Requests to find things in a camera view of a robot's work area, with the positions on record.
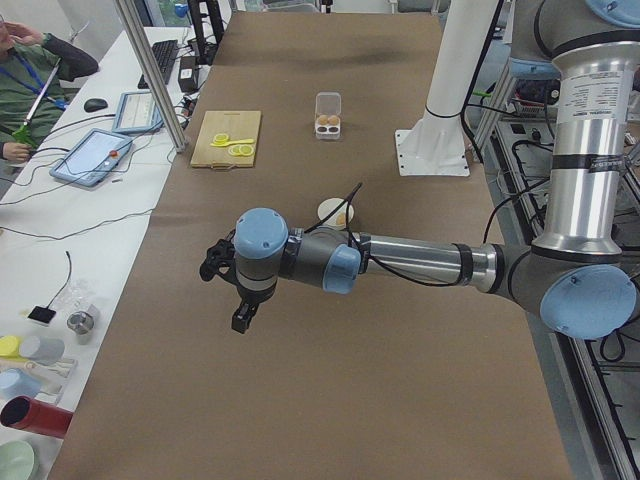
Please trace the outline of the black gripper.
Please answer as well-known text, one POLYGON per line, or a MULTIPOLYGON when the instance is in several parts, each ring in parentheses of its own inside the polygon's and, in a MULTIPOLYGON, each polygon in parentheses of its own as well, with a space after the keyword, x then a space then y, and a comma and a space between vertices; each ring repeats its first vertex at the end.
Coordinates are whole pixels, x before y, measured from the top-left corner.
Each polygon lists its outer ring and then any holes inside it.
POLYGON ((249 286, 237 281, 237 292, 241 302, 231 317, 233 331, 245 334, 256 315, 259 305, 269 300, 275 293, 275 281, 253 282, 249 286))

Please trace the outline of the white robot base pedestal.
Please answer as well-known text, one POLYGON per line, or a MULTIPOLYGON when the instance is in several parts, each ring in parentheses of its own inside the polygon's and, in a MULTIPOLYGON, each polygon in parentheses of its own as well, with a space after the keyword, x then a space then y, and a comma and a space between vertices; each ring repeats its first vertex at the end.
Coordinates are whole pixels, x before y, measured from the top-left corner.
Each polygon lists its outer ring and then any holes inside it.
POLYGON ((395 132, 402 176, 470 174, 462 112, 485 41, 500 11, 498 0, 450 3, 424 114, 412 129, 395 132))

